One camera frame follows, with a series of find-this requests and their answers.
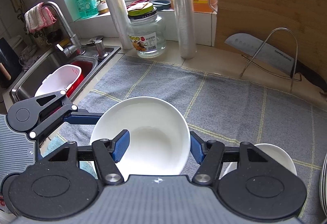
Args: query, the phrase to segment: knife handle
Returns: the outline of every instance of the knife handle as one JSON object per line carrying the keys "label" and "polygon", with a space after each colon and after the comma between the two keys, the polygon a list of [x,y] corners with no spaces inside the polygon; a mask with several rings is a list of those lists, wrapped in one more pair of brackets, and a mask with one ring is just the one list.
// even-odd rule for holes
{"label": "knife handle", "polygon": [[297,62],[295,73],[302,74],[311,84],[320,87],[324,93],[327,93],[327,83],[326,81],[315,71],[311,70],[309,67],[305,66],[301,62]]}

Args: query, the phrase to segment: white ceramic bowl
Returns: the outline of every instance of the white ceramic bowl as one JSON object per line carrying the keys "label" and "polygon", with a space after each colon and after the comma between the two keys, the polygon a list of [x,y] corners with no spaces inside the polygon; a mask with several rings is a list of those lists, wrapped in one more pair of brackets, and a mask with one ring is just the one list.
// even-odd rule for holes
{"label": "white ceramic bowl", "polygon": [[[287,168],[290,172],[297,175],[295,165],[291,159],[291,157],[286,153],[285,150],[281,149],[280,147],[272,144],[256,144],[257,148],[265,152],[268,156],[272,157],[274,160],[276,160],[279,164],[283,165],[285,168]],[[237,168],[237,162],[231,162],[226,170],[224,171],[223,176],[225,176],[227,173],[236,170]]]}
{"label": "white ceramic bowl", "polygon": [[190,153],[190,131],[183,115],[170,103],[153,97],[117,103],[95,125],[90,144],[113,139],[123,129],[130,132],[130,145],[116,165],[125,180],[130,174],[182,172]]}

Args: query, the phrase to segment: metal knife rack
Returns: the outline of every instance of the metal knife rack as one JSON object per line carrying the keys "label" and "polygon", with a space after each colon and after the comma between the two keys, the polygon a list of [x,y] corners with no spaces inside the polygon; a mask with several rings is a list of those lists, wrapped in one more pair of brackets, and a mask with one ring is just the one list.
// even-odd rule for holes
{"label": "metal knife rack", "polygon": [[[287,77],[287,76],[283,76],[283,75],[279,75],[279,74],[275,74],[273,72],[270,72],[269,70],[267,69],[264,69],[263,67],[259,66],[257,63],[253,62],[254,58],[258,55],[258,53],[262,50],[263,46],[267,43],[267,41],[269,40],[269,38],[271,37],[272,34],[274,34],[276,31],[278,30],[285,30],[287,32],[289,32],[295,39],[295,43],[296,43],[296,52],[295,52],[295,62],[294,62],[294,68],[293,68],[293,75],[292,77]],[[269,73],[269,74],[272,74],[274,76],[278,76],[280,78],[283,78],[283,79],[288,79],[288,80],[291,80],[291,88],[290,88],[290,93],[292,93],[292,90],[293,90],[293,83],[294,81],[296,82],[301,82],[302,81],[302,76],[300,75],[300,79],[295,79],[295,68],[296,68],[296,64],[297,64],[297,61],[298,61],[298,50],[299,50],[299,46],[298,46],[298,41],[295,37],[295,35],[293,34],[292,31],[290,31],[289,29],[287,28],[284,28],[284,27],[279,27],[279,28],[275,28],[273,31],[270,32],[269,36],[266,38],[266,40],[260,45],[260,47],[258,48],[258,50],[255,52],[255,54],[252,56],[252,58],[247,58],[246,56],[242,55],[243,58],[245,58],[248,63],[246,64],[246,66],[244,67],[243,71],[241,72],[240,74],[240,78],[243,76],[245,70],[248,68],[248,66],[253,63],[255,66],[259,67],[260,69],[262,69],[263,71]]]}

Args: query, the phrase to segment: jar label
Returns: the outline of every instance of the jar label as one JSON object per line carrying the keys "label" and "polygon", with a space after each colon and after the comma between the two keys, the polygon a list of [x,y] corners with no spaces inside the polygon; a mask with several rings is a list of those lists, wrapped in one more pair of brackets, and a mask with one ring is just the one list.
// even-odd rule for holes
{"label": "jar label", "polygon": [[155,32],[144,36],[129,35],[129,37],[134,48],[140,52],[147,52],[157,49],[157,36]]}

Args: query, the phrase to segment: green jar lid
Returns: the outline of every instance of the green jar lid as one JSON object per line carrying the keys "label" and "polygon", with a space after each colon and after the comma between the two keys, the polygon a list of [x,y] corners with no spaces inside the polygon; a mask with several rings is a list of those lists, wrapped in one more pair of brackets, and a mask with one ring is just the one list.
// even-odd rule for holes
{"label": "green jar lid", "polygon": [[135,17],[135,16],[141,16],[147,13],[150,13],[151,11],[153,11],[154,7],[153,7],[153,3],[151,2],[140,2],[137,3],[134,6],[131,6],[130,8],[128,8],[128,15]]}

